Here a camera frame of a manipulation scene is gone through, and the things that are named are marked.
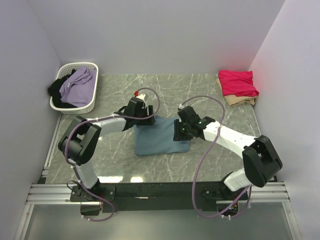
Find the teal blue t shirt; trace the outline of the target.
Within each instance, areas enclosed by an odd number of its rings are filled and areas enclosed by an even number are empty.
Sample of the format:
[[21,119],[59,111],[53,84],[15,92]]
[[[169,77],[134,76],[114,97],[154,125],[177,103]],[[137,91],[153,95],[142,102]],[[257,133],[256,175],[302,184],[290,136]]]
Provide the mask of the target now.
[[155,116],[153,125],[134,127],[134,152],[137,156],[185,153],[190,150],[189,141],[174,141],[175,118]]

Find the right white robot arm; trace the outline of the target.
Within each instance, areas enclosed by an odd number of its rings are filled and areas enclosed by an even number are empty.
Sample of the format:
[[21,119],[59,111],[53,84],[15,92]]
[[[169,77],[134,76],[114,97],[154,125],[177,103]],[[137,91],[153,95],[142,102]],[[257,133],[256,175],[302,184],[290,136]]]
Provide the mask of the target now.
[[250,185],[263,188],[283,167],[271,140],[246,135],[222,125],[211,117],[200,118],[193,107],[186,106],[177,112],[173,140],[190,141],[200,138],[218,144],[238,155],[243,168],[227,174],[219,182],[222,198],[230,200],[237,191]]

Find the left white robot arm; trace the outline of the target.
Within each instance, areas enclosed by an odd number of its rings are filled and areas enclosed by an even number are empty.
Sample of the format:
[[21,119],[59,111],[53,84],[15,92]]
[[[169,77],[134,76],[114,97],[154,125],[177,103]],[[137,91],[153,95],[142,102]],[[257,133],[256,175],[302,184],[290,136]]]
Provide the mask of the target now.
[[133,126],[155,124],[153,106],[146,105],[147,95],[139,93],[132,97],[126,106],[102,121],[77,116],[69,125],[58,143],[66,162],[72,167],[82,195],[88,201],[100,195],[100,180],[90,160],[94,155],[98,140],[104,135],[126,131]]

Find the folded tan t shirt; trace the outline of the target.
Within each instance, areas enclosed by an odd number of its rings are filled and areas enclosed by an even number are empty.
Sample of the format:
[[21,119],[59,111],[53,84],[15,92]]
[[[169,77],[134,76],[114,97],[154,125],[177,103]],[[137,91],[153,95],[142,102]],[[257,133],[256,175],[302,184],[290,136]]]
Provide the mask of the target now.
[[[219,78],[217,78],[216,81],[217,81],[218,86],[220,87],[220,90],[222,92],[222,87],[221,87]],[[249,105],[254,106],[256,104],[256,101],[258,100],[259,95],[256,96],[256,97],[248,97],[248,96],[240,96],[240,97],[238,97],[238,96],[235,96],[235,95],[226,95],[226,96],[223,96],[223,97],[226,100],[227,104],[230,107],[233,108],[233,107],[236,107],[236,106],[239,106],[239,105],[243,105],[243,104],[249,104]]]

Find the lilac t shirt in basket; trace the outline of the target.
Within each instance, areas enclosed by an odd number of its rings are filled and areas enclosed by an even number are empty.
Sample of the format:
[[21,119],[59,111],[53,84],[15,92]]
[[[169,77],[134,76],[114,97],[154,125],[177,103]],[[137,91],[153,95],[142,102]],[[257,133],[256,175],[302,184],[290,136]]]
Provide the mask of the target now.
[[88,105],[94,96],[97,69],[89,70],[81,66],[61,86],[59,92],[61,101],[69,103],[76,108]]

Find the folded red t shirt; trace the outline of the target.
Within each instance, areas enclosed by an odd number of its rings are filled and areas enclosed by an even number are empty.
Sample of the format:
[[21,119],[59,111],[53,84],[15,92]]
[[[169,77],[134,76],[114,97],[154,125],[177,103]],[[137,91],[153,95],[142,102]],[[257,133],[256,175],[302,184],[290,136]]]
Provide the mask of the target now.
[[223,96],[257,97],[260,93],[254,87],[252,71],[220,70],[218,79]]

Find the white plastic laundry basket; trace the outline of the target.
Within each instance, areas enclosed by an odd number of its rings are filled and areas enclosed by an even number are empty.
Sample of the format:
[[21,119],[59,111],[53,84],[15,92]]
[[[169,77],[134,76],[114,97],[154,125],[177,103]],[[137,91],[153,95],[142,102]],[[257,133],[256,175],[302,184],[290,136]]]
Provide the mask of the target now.
[[96,101],[98,74],[99,68],[93,62],[63,65],[48,88],[50,107],[65,115],[91,112]]

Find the black garment in basket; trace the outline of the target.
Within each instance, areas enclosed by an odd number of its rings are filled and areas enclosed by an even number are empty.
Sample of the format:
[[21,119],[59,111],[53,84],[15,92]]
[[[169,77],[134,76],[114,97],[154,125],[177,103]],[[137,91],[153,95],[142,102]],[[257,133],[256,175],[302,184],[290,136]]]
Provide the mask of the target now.
[[71,74],[67,74],[62,78],[56,79],[52,85],[50,85],[47,89],[48,94],[52,97],[53,105],[57,108],[61,109],[71,109],[71,108],[76,108],[76,106],[67,103],[67,102],[62,102],[61,101],[61,94],[60,94],[60,88],[63,85],[63,83],[72,75],[76,72],[75,69],[71,71]]

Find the black base beam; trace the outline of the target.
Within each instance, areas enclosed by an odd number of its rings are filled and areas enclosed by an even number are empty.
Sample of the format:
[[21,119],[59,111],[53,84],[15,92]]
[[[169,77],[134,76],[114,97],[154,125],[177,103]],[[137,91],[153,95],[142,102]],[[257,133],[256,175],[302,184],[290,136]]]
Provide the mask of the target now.
[[[109,201],[116,211],[191,210],[192,182],[101,183],[92,192]],[[216,212],[219,201],[231,202],[244,189],[231,191],[218,181],[195,184],[195,202],[199,210]]]

